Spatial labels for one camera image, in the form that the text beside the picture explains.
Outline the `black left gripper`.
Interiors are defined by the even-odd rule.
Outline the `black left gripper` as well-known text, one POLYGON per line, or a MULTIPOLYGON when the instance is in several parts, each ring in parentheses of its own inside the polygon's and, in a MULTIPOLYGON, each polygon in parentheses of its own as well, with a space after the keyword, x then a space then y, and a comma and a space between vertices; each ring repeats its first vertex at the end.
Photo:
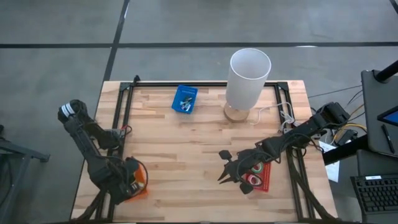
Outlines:
POLYGON ((108 191, 112 202, 124 202, 140 194, 140 184, 135 173, 139 169, 139 161, 127 158, 125 161, 110 162, 111 180, 108 191))

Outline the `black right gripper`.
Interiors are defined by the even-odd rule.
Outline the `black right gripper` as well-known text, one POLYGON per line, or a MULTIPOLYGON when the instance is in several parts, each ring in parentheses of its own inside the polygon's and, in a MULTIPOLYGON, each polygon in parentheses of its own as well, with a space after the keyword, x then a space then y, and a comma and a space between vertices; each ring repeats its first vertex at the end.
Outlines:
POLYGON ((219 177, 220 184, 227 182, 237 183, 239 182, 239 188, 244 195, 251 193, 255 187, 263 184, 263 180, 252 170, 256 165, 263 163, 270 163, 276 161, 280 162, 280 159, 276 156, 263 151, 259 148, 245 149, 237 153, 237 159, 232 160, 232 155, 228 150, 222 150, 219 153, 222 160, 226 160, 227 163, 224 165, 224 170, 219 177), (258 184, 252 184, 250 181, 243 178, 243 175, 253 175, 259 178, 258 184))

